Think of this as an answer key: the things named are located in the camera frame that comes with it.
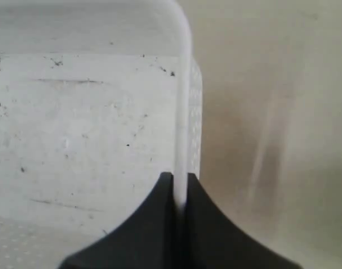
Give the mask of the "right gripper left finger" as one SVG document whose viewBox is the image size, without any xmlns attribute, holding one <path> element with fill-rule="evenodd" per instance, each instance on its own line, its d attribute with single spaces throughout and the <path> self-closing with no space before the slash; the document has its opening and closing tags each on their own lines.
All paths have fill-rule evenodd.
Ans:
<svg viewBox="0 0 342 269">
<path fill-rule="evenodd" d="M 163 172 L 150 194 L 115 230 L 67 256 L 60 268 L 180 268 L 174 178 Z"/>
</svg>

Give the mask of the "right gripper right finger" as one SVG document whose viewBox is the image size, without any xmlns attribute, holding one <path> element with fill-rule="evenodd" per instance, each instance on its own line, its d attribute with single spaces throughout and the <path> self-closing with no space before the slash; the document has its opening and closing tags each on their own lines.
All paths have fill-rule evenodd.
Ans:
<svg viewBox="0 0 342 269">
<path fill-rule="evenodd" d="M 301 268 L 236 226 L 212 201 L 195 174 L 188 175 L 185 268 Z"/>
</svg>

